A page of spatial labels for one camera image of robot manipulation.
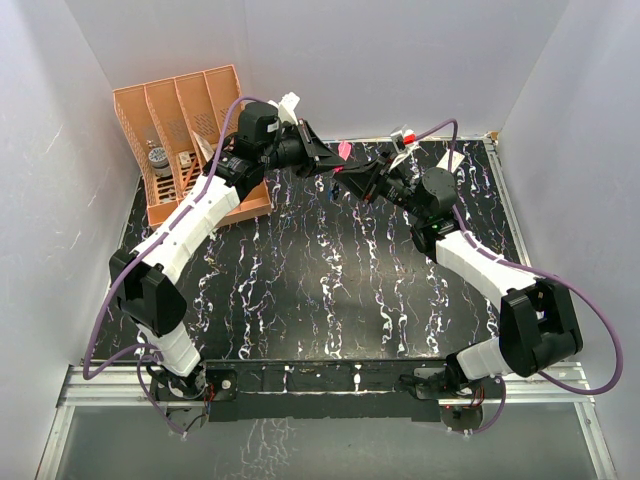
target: purple cable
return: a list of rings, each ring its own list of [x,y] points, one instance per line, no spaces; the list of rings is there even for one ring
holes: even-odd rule
[[[144,257],[146,257],[147,255],[149,255],[154,248],[156,248],[158,245],[160,245],[162,243],[162,241],[165,238],[167,238],[167,235],[169,235],[168,232],[164,232],[162,235],[160,235],[155,242],[153,242],[151,245],[149,245],[149,248],[147,248],[144,252],[142,252],[136,258],[134,258],[133,261],[129,265],[127,265],[124,270],[122,270],[120,275],[118,275],[116,280],[111,284],[111,288],[109,288],[109,291],[107,292],[107,296],[104,298],[104,301],[102,302],[102,306],[100,307],[100,311],[98,312],[98,317],[96,318],[96,323],[93,325],[93,330],[91,331],[91,337],[89,338],[89,345],[87,345],[87,351],[84,354],[84,365],[83,365],[83,368],[82,368],[82,377],[85,380],[94,379],[97,375],[100,374],[100,372],[102,372],[105,368],[107,368],[113,362],[118,360],[120,357],[122,357],[122,356],[126,355],[127,353],[130,353],[130,352],[132,352],[132,351],[134,351],[134,350],[136,350],[138,348],[144,347],[144,348],[150,348],[150,349],[153,348],[153,349],[157,350],[157,348],[155,346],[153,346],[153,345],[151,345],[149,343],[137,343],[137,344],[131,345],[131,346],[129,346],[129,347],[123,349],[123,350],[120,350],[113,357],[111,357],[106,362],[104,362],[102,365],[100,365],[98,368],[96,368],[93,372],[89,371],[89,368],[91,366],[91,357],[93,357],[93,351],[96,348],[96,341],[98,340],[98,335],[100,334],[100,328],[102,327],[102,321],[104,320],[104,317],[107,314],[107,308],[109,308],[109,304],[111,303],[111,300],[113,300],[113,297],[116,294],[117,288],[124,281],[124,278],[127,275],[129,275],[129,273],[131,273],[131,271],[142,261],[142,259]]]
[[[427,132],[423,133],[422,135],[416,136],[416,141],[421,140],[421,139],[431,135],[434,132],[437,132],[438,130],[440,130],[441,128],[447,126],[450,123],[453,124],[453,135],[451,137],[451,144],[449,146],[449,163],[448,163],[448,168],[449,168],[449,171],[451,172],[452,169],[453,169],[453,150],[455,148],[456,139],[457,139],[457,135],[458,135],[458,122],[454,118],[451,118],[449,120],[446,120],[446,121],[442,122],[439,125],[436,125],[431,130],[428,130]],[[602,309],[598,305],[596,305],[593,300],[591,300],[591,298],[587,295],[586,292],[582,291],[580,288],[576,287],[571,282],[563,280],[560,277],[558,277],[558,276],[556,276],[556,275],[554,275],[552,273],[546,272],[544,270],[541,270],[539,268],[529,267],[527,265],[521,265],[519,263],[510,262],[508,260],[505,260],[504,258],[499,258],[498,255],[496,255],[495,253],[493,253],[491,251],[488,251],[488,250],[485,250],[484,248],[480,248],[480,245],[477,244],[474,241],[474,239],[473,239],[473,237],[471,235],[471,232],[469,231],[469,229],[465,225],[464,219],[462,218],[462,215],[460,215],[460,212],[458,211],[458,207],[456,207],[456,206],[453,207],[453,213],[454,213],[454,215],[456,217],[456,220],[458,220],[458,223],[460,225],[460,230],[462,231],[462,235],[465,238],[465,240],[467,240],[469,245],[471,245],[471,247],[474,248],[476,251],[478,251],[482,256],[484,256],[485,258],[488,258],[489,260],[492,260],[492,261],[496,261],[497,260],[497,262],[500,265],[504,265],[506,267],[515,268],[516,270],[522,270],[524,272],[529,272],[529,273],[532,273],[532,274],[537,275],[539,277],[552,278],[553,280],[558,282],[560,285],[568,288],[573,293],[578,295],[589,306],[589,308],[591,308],[591,310],[593,310],[593,312],[598,316],[598,318],[600,318],[600,320],[602,321],[602,324],[607,329],[607,332],[609,332],[609,336],[611,337],[611,341],[613,342],[613,348],[615,350],[616,366],[615,366],[615,369],[614,369],[614,372],[613,372],[613,375],[612,375],[611,379],[605,385],[603,385],[602,387],[595,388],[595,389],[576,388],[576,387],[572,387],[571,385],[567,385],[565,383],[562,383],[559,380],[556,380],[555,378],[550,376],[548,373],[538,372],[540,374],[540,376],[542,376],[543,378],[545,378],[549,382],[553,383],[554,385],[556,385],[556,386],[558,386],[560,388],[563,388],[564,390],[567,390],[568,392],[576,393],[578,395],[600,395],[600,394],[603,394],[603,393],[606,393],[606,392],[610,391],[613,387],[615,387],[616,384],[618,383],[618,381],[620,381],[620,377],[622,376],[622,369],[623,369],[623,365],[624,365],[624,358],[623,358],[623,354],[622,354],[622,344],[620,343],[620,337],[618,336],[613,324],[611,323],[611,320],[602,311]],[[496,417],[501,412],[502,412],[502,409],[499,409],[498,413],[496,414]]]
[[[486,425],[483,425],[478,430],[473,430],[473,433],[486,432],[491,427],[493,427],[493,424],[496,423],[498,421],[498,418],[500,418],[500,415],[502,415],[504,404],[507,403],[507,385],[504,383],[504,380],[502,379],[502,377],[496,377],[496,380],[498,380],[498,383],[502,387],[502,395],[500,396],[500,405],[498,406],[498,410],[496,411],[496,414],[493,416],[493,418],[489,420]]]
[[[184,430],[183,428],[179,427],[178,425],[176,425],[173,421],[171,421],[171,419],[162,411],[162,408],[160,407],[160,405],[158,405],[158,403],[154,400],[153,396],[151,396],[151,393],[149,392],[149,389],[147,388],[147,386],[144,384],[144,380],[142,379],[142,372],[141,372],[141,367],[142,367],[142,363],[143,362],[155,362],[156,358],[153,355],[143,355],[140,357],[140,359],[138,360],[138,364],[136,366],[136,372],[138,374],[138,381],[140,382],[140,386],[142,387],[142,391],[144,392],[144,394],[146,395],[146,397],[149,399],[149,402],[151,402],[151,405],[153,405],[153,408],[156,409],[156,411],[164,418],[164,421],[167,422],[167,425],[169,425],[169,427],[175,431],[176,433],[179,433],[180,435],[186,435],[187,432],[186,430]]]
[[[225,134],[227,132],[227,128],[229,128],[229,122],[231,121],[231,117],[233,115],[233,111],[236,109],[236,107],[238,105],[240,105],[241,102],[243,102],[245,100],[254,101],[254,102],[261,101],[261,100],[258,100],[257,98],[254,98],[254,97],[245,96],[245,97],[238,98],[229,107],[229,110],[227,111],[227,115],[226,115],[225,120],[224,120],[224,126],[222,128],[222,131],[220,132],[220,141],[218,142],[218,147],[216,148],[216,153],[215,153],[215,155],[213,157],[213,165],[211,166],[211,169],[209,171],[209,176],[207,177],[207,181],[205,182],[204,188],[202,189],[202,191],[194,199],[194,203],[198,203],[204,197],[204,195],[207,193],[207,190],[209,189],[209,185],[211,184],[211,181],[213,180],[213,177],[215,175],[216,168],[218,167],[218,161],[220,160],[220,154],[222,152],[222,143],[223,143],[223,140],[224,140],[224,136],[225,136]],[[109,308],[109,304],[111,303],[111,300],[113,300],[113,297],[116,294],[116,290],[122,284],[122,282],[124,281],[125,277],[127,275],[129,275],[129,273],[131,273],[131,271],[136,266],[138,266],[140,264],[140,262],[147,255],[149,255],[158,245],[162,244],[164,239],[167,238],[167,236],[169,235],[169,232],[171,230],[173,230],[176,227],[176,225],[178,225],[178,223],[191,210],[193,210],[193,207],[191,205],[189,205],[182,212],[180,212],[176,216],[176,218],[171,222],[171,224],[169,224],[168,231],[163,232],[161,235],[159,235],[158,238],[149,246],[149,248],[147,248],[144,252],[142,252],[138,256],[136,256],[131,261],[131,263],[124,268],[124,270],[120,273],[120,275],[118,275],[116,277],[115,281],[112,282],[111,287],[109,288],[109,291],[107,292],[107,295],[104,298],[104,301],[102,302],[102,306],[100,307],[100,311],[98,312],[98,316],[96,318],[96,322],[93,325],[93,330],[91,331],[91,337],[89,338],[89,344],[87,345],[87,350],[86,350],[85,355],[84,355],[84,364],[83,364],[83,368],[82,368],[82,377],[85,380],[94,379],[105,368],[107,368],[109,365],[112,365],[116,360],[118,360],[119,358],[123,357],[124,355],[126,355],[126,354],[128,354],[130,352],[133,352],[133,351],[137,350],[138,348],[148,348],[150,350],[156,350],[155,354],[158,355],[160,358],[162,357],[162,352],[158,352],[157,351],[158,347],[156,347],[155,345],[152,345],[150,343],[137,343],[137,344],[130,345],[129,347],[120,350],[118,353],[116,353],[111,358],[106,360],[102,365],[100,365],[94,371],[92,371],[92,372],[89,371],[89,368],[91,366],[91,357],[93,357],[93,352],[94,352],[95,347],[96,347],[96,342],[98,340],[98,335],[100,334],[100,328],[102,327],[102,322],[104,320],[104,317],[107,314],[107,308]],[[153,407],[164,417],[164,419],[167,422],[167,424],[169,425],[169,427],[171,427],[176,432],[181,433],[182,435],[186,434],[186,432],[183,429],[178,427],[175,423],[173,423],[169,419],[169,417],[167,417],[164,414],[164,412],[162,411],[160,406],[156,403],[156,401],[153,399],[153,397],[149,393],[149,390],[147,389],[147,386],[144,384],[140,368],[142,366],[143,361],[145,361],[145,360],[156,361],[156,359],[154,357],[150,356],[150,355],[143,355],[138,360],[137,374],[138,374],[138,380],[140,382],[140,386],[142,387],[142,390],[144,391],[145,395],[147,396],[147,399],[149,400],[149,402],[151,402]]]

